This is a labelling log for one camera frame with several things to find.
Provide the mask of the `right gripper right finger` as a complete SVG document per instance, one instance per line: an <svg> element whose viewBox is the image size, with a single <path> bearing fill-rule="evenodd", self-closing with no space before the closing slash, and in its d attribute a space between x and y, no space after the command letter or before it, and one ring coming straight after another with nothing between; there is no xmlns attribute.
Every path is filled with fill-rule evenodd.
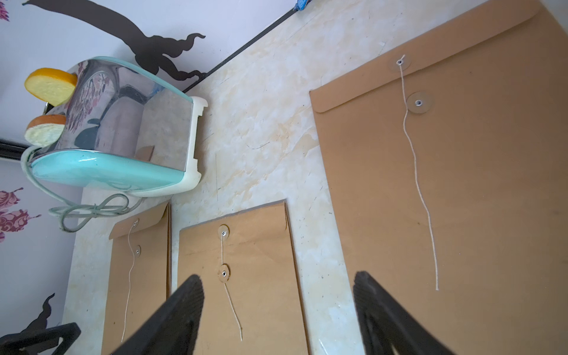
<svg viewBox="0 0 568 355"><path fill-rule="evenodd" d="M368 272L354 278L354 304L367 354L452 354Z"/></svg>

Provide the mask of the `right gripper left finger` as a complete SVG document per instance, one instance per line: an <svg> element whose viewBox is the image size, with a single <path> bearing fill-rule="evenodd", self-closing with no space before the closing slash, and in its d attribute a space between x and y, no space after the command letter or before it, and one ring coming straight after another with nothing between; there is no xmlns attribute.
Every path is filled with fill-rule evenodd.
<svg viewBox="0 0 568 355"><path fill-rule="evenodd" d="M204 287L190 276L114 354L192 354L204 309Z"/></svg>

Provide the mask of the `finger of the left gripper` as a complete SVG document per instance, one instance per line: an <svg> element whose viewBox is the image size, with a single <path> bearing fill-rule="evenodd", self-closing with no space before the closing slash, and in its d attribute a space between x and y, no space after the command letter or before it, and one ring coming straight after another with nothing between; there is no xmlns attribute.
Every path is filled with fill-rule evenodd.
<svg viewBox="0 0 568 355"><path fill-rule="evenodd" d="M29 346L52 340L62 340L53 354L65 354L80 334L81 329L74 322L44 330L8 334L1 338L1 354L22 354L22 350Z"/></svg>

